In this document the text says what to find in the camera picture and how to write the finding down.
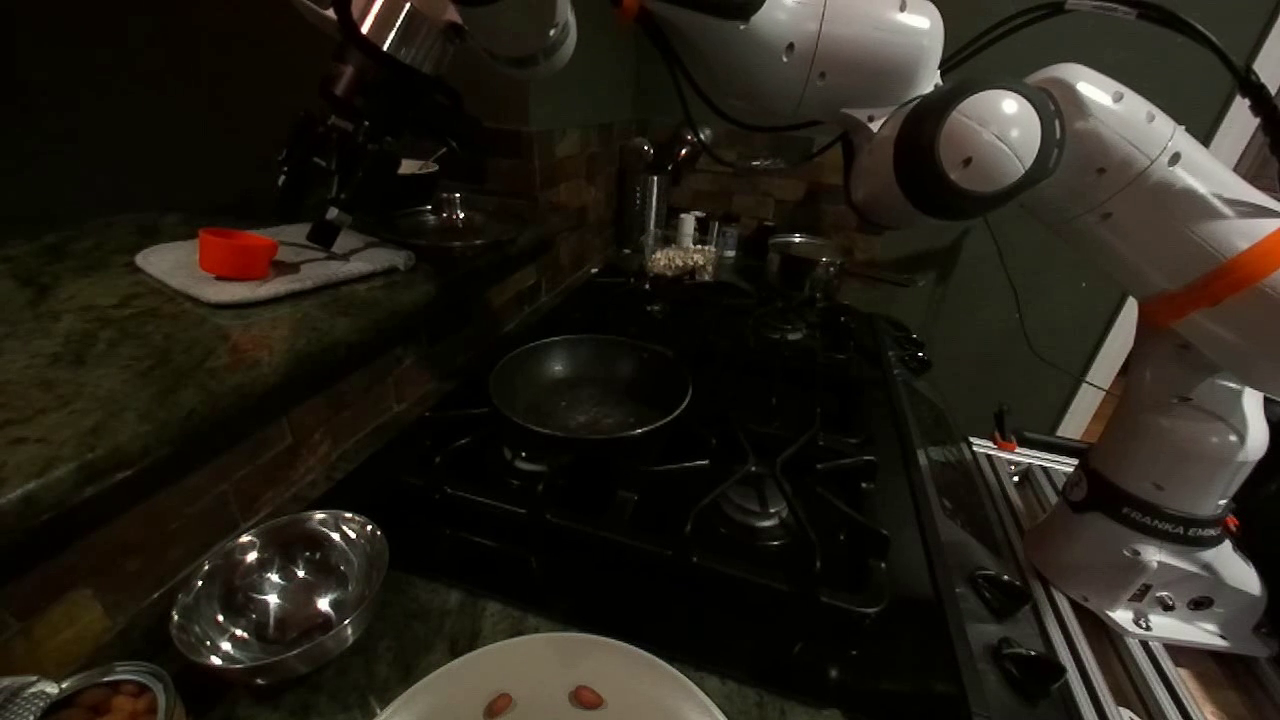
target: black cable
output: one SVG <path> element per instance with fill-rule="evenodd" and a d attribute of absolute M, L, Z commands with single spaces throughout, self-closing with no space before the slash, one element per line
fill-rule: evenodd
<path fill-rule="evenodd" d="M 681 77 L 685 58 L 678 56 L 678 46 L 664 46 L 664 66 L 674 77 L 674 90 L 678 90 L 678 105 L 681 105 L 681 115 L 689 122 L 689 137 L 701 145 L 701 153 L 731 170 L 793 170 L 802 165 L 813 165 L 815 157 L 833 153 L 847 130 L 833 130 L 828 140 L 822 140 L 815 149 L 810 149 L 805 157 L 793 157 L 793 161 L 769 161 L 769 165 L 742 165 L 726 153 L 717 153 L 706 130 L 695 127 L 695 111 L 691 111 L 691 99 L 685 90 L 685 81 L 689 86 L 701 86 L 691 77 Z M 737 127 L 746 130 L 769 130 L 769 137 L 785 137 L 785 130 L 805 130 L 805 127 L 822 127 L 822 122 L 746 122 L 746 119 L 731 119 Z"/>
<path fill-rule="evenodd" d="M 660 58 L 668 65 L 668 70 L 678 77 L 678 86 L 691 86 L 695 99 L 717 111 L 726 122 L 746 127 L 746 130 L 813 130 L 823 127 L 823 119 L 795 119 L 795 122 L 752 122 L 731 115 L 726 105 L 717 105 L 706 84 L 689 70 L 685 56 L 674 46 L 668 33 L 656 26 L 654 21 L 639 17 L 639 33 L 654 40 L 654 46 L 660 50 Z"/>
<path fill-rule="evenodd" d="M 1164 33 L 1177 33 L 1202 46 L 1207 46 L 1237 81 L 1237 90 L 1248 99 L 1254 115 L 1260 119 L 1260 130 L 1269 140 L 1269 153 L 1280 161 L 1280 105 L 1277 90 L 1256 77 L 1254 65 L 1237 65 L 1231 50 L 1195 21 L 1151 3 L 1151 0 L 1113 0 L 1116 8 L 1130 8 L 1134 21 L 1156 23 Z"/>
<path fill-rule="evenodd" d="M 1022 326 L 1022 335 L 1026 335 L 1026 348 L 1032 351 L 1035 365 L 1052 367 L 1052 372 L 1066 374 L 1066 381 L 1076 381 L 1076 372 L 1067 372 L 1066 365 L 1057 365 L 1057 361 L 1035 345 L 1035 331 L 1032 331 L 1032 322 L 1028 322 L 1026 292 L 1022 292 L 1018 281 L 1013 281 L 1013 265 L 1007 265 L 1005 243 L 1001 243 L 1001 236 L 995 236 L 995 229 L 993 229 L 988 214 L 986 214 L 986 229 L 988 229 L 988 236 L 993 236 L 995 261 L 1001 261 L 1001 277 L 1005 277 L 1005 287 L 1007 287 L 1007 299 L 1013 299 L 1013 313 L 1018 313 L 1018 326 Z"/>
<path fill-rule="evenodd" d="M 1066 17 L 1066 3 L 1028 3 L 1022 11 L 1001 17 L 995 23 L 988 23 L 986 33 L 975 33 L 974 40 L 963 40 L 961 46 L 951 46 L 941 65 L 945 77 L 951 77 L 961 65 L 975 58 L 981 50 L 1005 42 L 1007 35 L 1035 26 L 1046 21 Z"/>

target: kitchen counter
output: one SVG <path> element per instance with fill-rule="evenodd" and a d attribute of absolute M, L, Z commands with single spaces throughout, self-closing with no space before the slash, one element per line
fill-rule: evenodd
<path fill-rule="evenodd" d="M 135 635 L 118 654 L 142 654 L 167 666 L 196 720 L 374 720 L 406 686 L 414 686 L 421 676 L 450 662 L 454 654 L 466 654 L 503 635 L 556 628 L 565 623 L 527 614 L 501 599 L 391 572 L 381 590 L 381 606 L 370 635 L 358 639 L 358 646 L 342 660 L 316 666 L 311 676 L 275 686 L 228 686 L 212 676 L 201 676 L 196 666 L 177 660 L 165 623 L 135 628 Z M 691 666 L 681 670 L 695 686 L 706 686 L 706 695 L 713 695 L 721 713 L 731 720 L 845 720 L 833 706 L 810 706 Z"/>
<path fill-rule="evenodd" d="M 305 299 L 203 307 L 134 269 L 142 249 L 193 229 L 104 220 L 6 241 L 0 553 L 75 504 L 155 483 L 256 433 L 268 408 L 424 331 L 450 292 L 438 265 L 417 265 Z"/>
<path fill-rule="evenodd" d="M 595 229 L 534 220 L 409 273 L 207 307 L 134 265 L 193 233 L 118 214 L 0 243 L 0 670 L 80 666 L 215 541 L 310 504 L 603 251 Z"/>

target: gas stove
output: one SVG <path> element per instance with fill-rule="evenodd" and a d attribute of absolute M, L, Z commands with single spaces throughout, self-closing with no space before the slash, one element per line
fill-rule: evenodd
<path fill-rule="evenodd" d="M 511 425 L 487 367 L 565 331 L 678 351 L 689 408 L 625 439 Z M 342 504 L 387 531 L 406 572 L 822 706 L 1073 717 L 963 443 L 915 391 L 924 365 L 911 331 L 856 307 L 601 273 Z"/>

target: stove knob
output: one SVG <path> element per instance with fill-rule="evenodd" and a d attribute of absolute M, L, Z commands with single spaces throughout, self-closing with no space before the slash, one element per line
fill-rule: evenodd
<path fill-rule="evenodd" d="M 847 690 L 847 683 L 863 676 L 856 653 L 815 644 L 815 639 L 795 639 L 787 646 L 785 670 L 787 678 L 802 678 L 805 686 L 833 690 L 833 695 Z"/>
<path fill-rule="evenodd" d="M 1028 701 L 1046 701 L 1067 678 L 1067 666 L 1057 654 L 1028 646 L 1013 635 L 1001 635 L 993 644 L 993 654 L 995 654 L 1001 676 L 1013 683 L 1013 690 L 1022 690 Z"/>
<path fill-rule="evenodd" d="M 900 361 L 904 361 L 904 367 L 910 367 L 911 374 L 934 372 L 934 355 L 929 355 L 929 348 L 924 348 L 921 335 L 911 335 L 911 338 L 904 345 Z"/>
<path fill-rule="evenodd" d="M 995 619 L 1018 614 L 1032 599 L 1032 590 L 1007 572 L 974 572 L 970 583 Z"/>

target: white plate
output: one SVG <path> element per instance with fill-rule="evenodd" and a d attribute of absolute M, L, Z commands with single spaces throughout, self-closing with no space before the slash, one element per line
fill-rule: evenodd
<path fill-rule="evenodd" d="M 570 690 L 594 683 L 603 706 L 573 706 Z M 586 631 L 538 631 L 484 644 L 421 683 L 381 720 L 484 720 L 484 702 L 511 690 L 503 720 L 726 720 L 726 713 L 674 662 Z"/>

